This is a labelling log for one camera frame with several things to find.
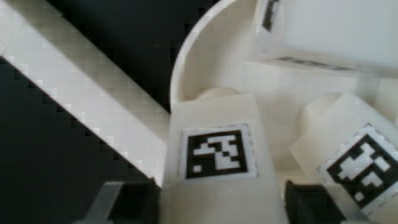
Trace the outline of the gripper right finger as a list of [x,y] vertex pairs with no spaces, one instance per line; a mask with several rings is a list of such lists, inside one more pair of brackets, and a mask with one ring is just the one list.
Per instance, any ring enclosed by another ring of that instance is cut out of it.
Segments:
[[347,220],[322,185],[287,181],[285,208],[290,224],[342,224]]

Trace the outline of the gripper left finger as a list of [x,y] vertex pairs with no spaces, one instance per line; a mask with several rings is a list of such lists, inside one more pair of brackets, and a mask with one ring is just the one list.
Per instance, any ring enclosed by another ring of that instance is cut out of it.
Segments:
[[161,187],[153,181],[107,182],[73,224],[159,224]]

